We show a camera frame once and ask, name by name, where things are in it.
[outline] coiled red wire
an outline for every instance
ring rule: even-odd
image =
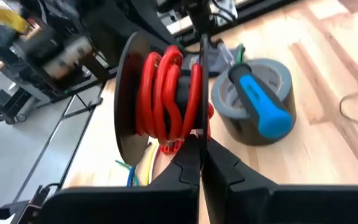
[[[166,154],[179,150],[183,140],[190,134],[201,97],[202,67],[195,63],[191,68],[189,99],[185,117],[182,118],[175,103],[182,62],[183,56],[175,45],[169,46],[163,57],[156,52],[150,53],[144,63],[137,93],[136,133],[157,138],[163,146],[161,151]],[[164,110],[167,110],[170,116],[169,132],[165,129]],[[209,104],[208,117],[211,118],[213,113],[213,107]],[[174,142],[173,147],[168,146],[170,142]]]

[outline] workbench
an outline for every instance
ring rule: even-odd
[[[358,184],[358,124],[339,113],[341,98],[358,91],[358,1],[298,1],[219,37],[228,47],[242,42],[247,58],[272,58],[286,65],[298,116],[286,138],[252,147],[233,140],[215,113],[212,138],[279,184]],[[114,162],[121,160],[114,134],[114,88],[115,80],[105,85],[103,104],[93,113],[64,188],[126,184],[128,171]],[[344,110],[358,119],[358,98],[347,101]],[[160,154],[154,178],[171,158]],[[142,164],[137,168],[141,182],[143,169]],[[200,223],[208,223],[202,192]]]

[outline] blue screwdriver handle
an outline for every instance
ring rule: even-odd
[[[229,71],[229,79],[259,133],[269,139],[288,134],[293,118],[278,96],[257,76],[246,63],[239,63]]]

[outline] duct tape roll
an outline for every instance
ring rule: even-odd
[[[252,73],[258,76],[278,96],[281,102],[296,120],[296,108],[293,96],[291,73],[282,63],[267,58],[246,61]],[[263,146],[275,143],[279,139],[267,139],[260,135],[252,124],[246,108],[242,106],[234,84],[227,76],[227,70],[215,80],[211,92],[212,103],[223,120],[226,129],[236,140],[246,145]]]

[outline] blue wire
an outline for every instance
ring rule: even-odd
[[[132,180],[134,179],[135,176],[135,170],[136,170],[136,166],[131,167],[131,169],[129,170],[127,187],[132,187]]]

